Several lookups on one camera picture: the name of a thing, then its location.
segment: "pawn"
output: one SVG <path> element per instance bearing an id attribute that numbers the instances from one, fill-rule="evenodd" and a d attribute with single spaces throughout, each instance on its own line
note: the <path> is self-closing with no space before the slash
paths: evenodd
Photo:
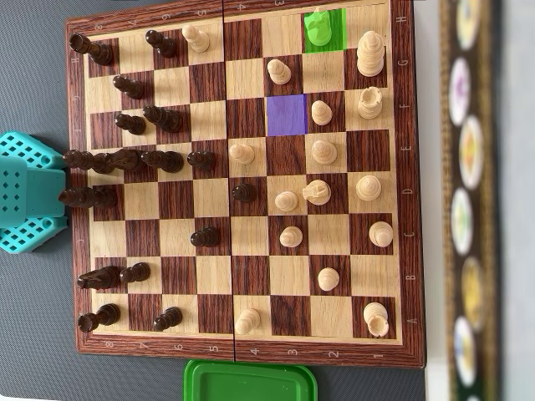
<path id="1" fill-rule="evenodd" d="M 89 152 L 80 152 L 79 150 L 69 150 L 63 155 L 63 160 L 70 169 L 93 169 L 95 173 L 99 174 L 109 174 L 113 171 L 114 168 L 110 165 L 109 158 L 108 153 L 92 155 Z"/>
<path id="2" fill-rule="evenodd" d="M 117 205 L 117 194 L 110 188 L 93 189 L 86 186 L 64 190 L 59 194 L 58 200 L 70 207 L 114 207 Z"/>
<path id="3" fill-rule="evenodd" d="M 193 246 L 217 246 L 219 245 L 219 230 L 214 227 L 204 228 L 191 234 Z"/>
<path id="4" fill-rule="evenodd" d="M 212 152 L 191 152 L 187 156 L 187 162 L 199 170 L 211 171 L 216 165 L 216 155 Z"/>
<path id="5" fill-rule="evenodd" d="M 312 104 L 312 120 L 317 125 L 327 125 L 333 118 L 333 110 L 321 100 Z"/>
<path id="6" fill-rule="evenodd" d="M 257 189 L 254 185 L 241 183 L 232 188 L 232 197 L 240 202 L 251 203 L 257 199 Z"/>
<path id="7" fill-rule="evenodd" d="M 78 327 L 82 332 L 92 332 L 100 324 L 109 326 L 120 319 L 120 309 L 114 303 L 107 303 L 97 313 L 86 313 L 78 318 Z"/>
<path id="8" fill-rule="evenodd" d="M 363 315 L 372 336 L 383 337 L 388 333 L 388 312 L 383 305 L 378 302 L 369 303 L 364 308 Z"/>
<path id="9" fill-rule="evenodd" d="M 325 181 L 314 180 L 303 188 L 303 198 L 313 205 L 325 205 L 331 199 L 331 189 Z"/>
<path id="10" fill-rule="evenodd" d="M 377 221 L 369 228 L 369 240 L 376 246 L 385 248 L 392 243 L 393 238 L 392 226 L 384 221 Z"/>
<path id="11" fill-rule="evenodd" d="M 208 35 L 192 25 L 185 25 L 182 29 L 182 35 L 191 45 L 191 48 L 198 53 L 206 52 L 210 46 Z"/>
<path id="12" fill-rule="evenodd" d="M 93 288 L 106 290 L 119 284 L 119 270 L 115 266 L 106 266 L 78 276 L 76 285 L 80 289 Z"/>
<path id="13" fill-rule="evenodd" d="M 141 151 L 121 149 L 110 153 L 110 165 L 119 170 L 140 171 L 145 164 L 141 161 Z"/>
<path id="14" fill-rule="evenodd" d="M 281 211 L 292 211 L 298 207 L 298 196 L 286 190 L 275 198 L 275 206 Z"/>
<path id="15" fill-rule="evenodd" d="M 331 291 L 339 282 L 340 275 L 331 267 L 325 267 L 318 274 L 319 287 L 324 291 Z"/>
<path id="16" fill-rule="evenodd" d="M 383 110 L 383 94 L 380 89 L 370 86 L 363 90 L 360 94 L 357 110 L 363 119 L 374 119 L 381 114 Z"/>
<path id="17" fill-rule="evenodd" d="M 171 58 L 176 54 L 176 40 L 168 38 L 154 29 L 147 31 L 145 40 L 162 57 Z"/>
<path id="18" fill-rule="evenodd" d="M 71 35 L 69 46 L 76 53 L 89 53 L 91 59 L 100 65 L 108 65 L 114 59 L 111 47 L 104 43 L 91 43 L 91 41 L 80 33 Z"/>
<path id="19" fill-rule="evenodd" d="M 182 126 L 181 114 L 176 110 L 164 109 L 157 106 L 145 106 L 143 116 L 152 124 L 172 134 L 180 131 Z"/>
<path id="20" fill-rule="evenodd" d="M 249 145 L 233 145 L 228 154 L 240 165 L 248 165 L 254 160 L 254 150 Z"/>
<path id="21" fill-rule="evenodd" d="M 267 71 L 273 83 L 277 85 L 284 85 L 292 78 L 290 68 L 276 58 L 267 63 Z"/>
<path id="22" fill-rule="evenodd" d="M 118 90 L 124 92 L 131 99 L 141 99 L 143 96 L 143 84 L 140 81 L 116 75 L 113 82 Z"/>
<path id="23" fill-rule="evenodd" d="M 281 245 L 295 248 L 303 241 L 303 232 L 296 226 L 286 227 L 279 237 Z"/>
<path id="24" fill-rule="evenodd" d="M 357 182 L 356 189 L 361 200 L 374 201 L 381 195 L 381 181 L 373 175 L 366 175 Z"/>
<path id="25" fill-rule="evenodd" d="M 123 269 L 119 275 L 122 282 L 143 282 L 150 276 L 150 267 L 147 263 L 139 262 L 132 267 Z"/>
<path id="26" fill-rule="evenodd" d="M 182 321 L 182 311 L 178 307 L 168 307 L 152 324 L 157 332 L 163 332 L 169 327 L 174 327 Z"/>
<path id="27" fill-rule="evenodd" d="M 182 156 L 173 151 L 162 152 L 161 150 L 151 150 L 143 152 L 141 159 L 146 165 L 162 169 L 168 173 L 176 173 L 184 165 Z"/>
<path id="28" fill-rule="evenodd" d="M 141 135 L 145 132 L 145 119 L 137 115 L 117 114 L 115 116 L 115 125 L 121 129 L 127 129 L 133 135 Z"/>
<path id="29" fill-rule="evenodd" d="M 385 45 L 383 38 L 374 31 L 368 31 L 359 40 L 357 48 L 357 69 L 365 77 L 374 77 L 385 66 Z"/>
<path id="30" fill-rule="evenodd" d="M 338 156 L 336 146 L 326 140 L 317 140 L 312 145 L 312 157 L 321 165 L 331 165 Z"/>
<path id="31" fill-rule="evenodd" d="M 234 329 L 236 334 L 243 336 L 258 326 L 260 326 L 260 314 L 254 309 L 246 309 L 240 313 Z"/>

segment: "dark pawn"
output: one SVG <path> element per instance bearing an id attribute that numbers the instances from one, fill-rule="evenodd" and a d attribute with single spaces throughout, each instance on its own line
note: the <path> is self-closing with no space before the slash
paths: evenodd
<path id="1" fill-rule="evenodd" d="M 232 197 L 240 202 L 252 202 L 257 199 L 257 189 L 251 184 L 240 184 L 232 188 Z"/>
<path id="2" fill-rule="evenodd" d="M 182 321 L 182 312 L 178 307 L 168 307 L 153 323 L 157 332 L 163 332 L 169 327 L 174 327 Z"/>
<path id="3" fill-rule="evenodd" d="M 70 48 L 80 54 L 89 53 L 89 56 L 100 65 L 108 65 L 114 58 L 111 47 L 103 43 L 91 43 L 91 41 L 80 33 L 71 35 L 69 39 Z"/>
<path id="4" fill-rule="evenodd" d="M 92 332 L 100 324 L 109 326 L 120 319 L 120 309 L 114 303 L 107 303 L 97 313 L 86 313 L 78 318 L 78 327 L 83 332 Z"/>
<path id="5" fill-rule="evenodd" d="M 145 119 L 137 115 L 117 114 L 115 117 L 115 125 L 121 129 L 127 129 L 128 132 L 134 135 L 141 135 L 145 132 Z"/>
<path id="6" fill-rule="evenodd" d="M 108 163 L 109 154 L 98 153 L 92 155 L 89 152 L 80 152 L 79 150 L 69 150 L 63 159 L 65 164 L 71 169 L 89 170 L 93 169 L 99 174 L 109 174 L 113 167 Z"/>
<path id="7" fill-rule="evenodd" d="M 114 207 L 117 205 L 117 194 L 110 188 L 93 189 L 85 186 L 62 191 L 58 200 L 71 207 Z"/>
<path id="8" fill-rule="evenodd" d="M 219 231 L 217 228 L 208 227 L 191 234 L 193 246 L 217 246 L 219 245 Z"/>
<path id="9" fill-rule="evenodd" d="M 150 46 L 158 50 L 160 56 L 171 58 L 176 54 L 176 41 L 173 38 L 168 38 L 151 29 L 146 33 L 145 39 Z"/>
<path id="10" fill-rule="evenodd" d="M 182 117 L 176 110 L 166 110 L 163 107 L 145 106 L 143 115 L 152 124 L 158 125 L 166 132 L 175 133 L 181 129 Z"/>
<path id="11" fill-rule="evenodd" d="M 199 170 L 210 171 L 216 165 L 216 156 L 212 152 L 191 152 L 187 162 Z"/>
<path id="12" fill-rule="evenodd" d="M 105 290 L 117 287 L 119 281 L 119 270 L 115 266 L 106 266 L 80 275 L 76 285 L 81 289 Z"/>
<path id="13" fill-rule="evenodd" d="M 150 267 L 144 262 L 136 263 L 132 267 L 127 267 L 120 273 L 122 282 L 143 282 L 150 276 Z"/>
<path id="14" fill-rule="evenodd" d="M 141 152 L 135 149 L 121 149 L 110 153 L 110 165 L 119 170 L 139 171 L 145 165 Z"/>
<path id="15" fill-rule="evenodd" d="M 161 150 L 151 150 L 149 152 L 143 152 L 141 159 L 147 165 L 162 169 L 168 173 L 176 173 L 184 165 L 182 156 L 173 151 L 162 152 Z"/>
<path id="16" fill-rule="evenodd" d="M 143 96 L 143 84 L 135 79 L 116 75 L 114 77 L 114 86 L 121 92 L 125 92 L 129 98 L 141 99 Z"/>

